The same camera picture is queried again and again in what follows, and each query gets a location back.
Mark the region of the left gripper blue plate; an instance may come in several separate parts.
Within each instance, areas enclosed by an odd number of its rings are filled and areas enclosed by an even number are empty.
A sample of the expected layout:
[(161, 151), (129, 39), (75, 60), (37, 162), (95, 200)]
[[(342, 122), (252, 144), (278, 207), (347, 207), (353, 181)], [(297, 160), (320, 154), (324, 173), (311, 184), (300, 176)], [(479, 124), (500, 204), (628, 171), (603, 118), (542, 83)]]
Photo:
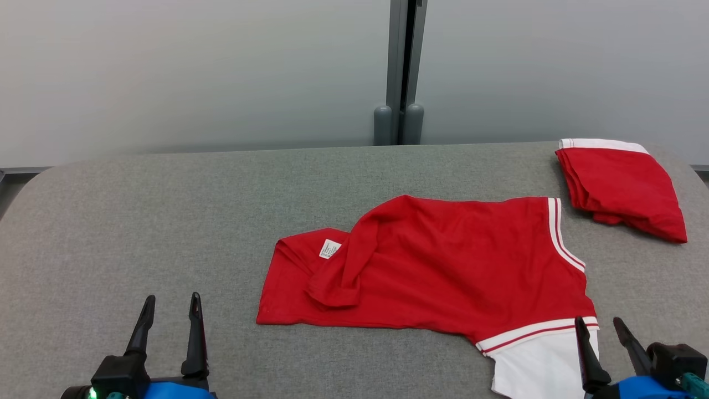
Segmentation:
[[(131, 338), (124, 352), (125, 356), (146, 354), (148, 333), (152, 328), (155, 316), (155, 305), (155, 295), (147, 296), (134, 329), (132, 329)], [(190, 321), (190, 330), (186, 359), (181, 366), (181, 374), (183, 377), (152, 379), (143, 398), (218, 398), (215, 392), (210, 391), (207, 379), (210, 369), (206, 346), (202, 298), (198, 292), (192, 293), (188, 318)]]

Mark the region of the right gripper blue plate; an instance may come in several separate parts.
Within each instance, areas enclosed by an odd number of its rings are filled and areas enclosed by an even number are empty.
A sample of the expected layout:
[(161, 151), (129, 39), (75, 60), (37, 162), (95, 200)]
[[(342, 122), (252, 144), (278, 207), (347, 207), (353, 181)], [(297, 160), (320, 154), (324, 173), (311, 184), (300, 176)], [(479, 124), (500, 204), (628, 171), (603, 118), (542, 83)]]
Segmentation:
[(575, 318), (574, 324), (585, 398), (693, 398), (688, 392), (664, 388), (649, 376), (653, 365), (646, 349), (618, 316), (613, 318), (613, 325), (621, 345), (628, 352), (637, 376), (610, 385), (612, 379), (600, 364), (587, 324), (581, 316)]

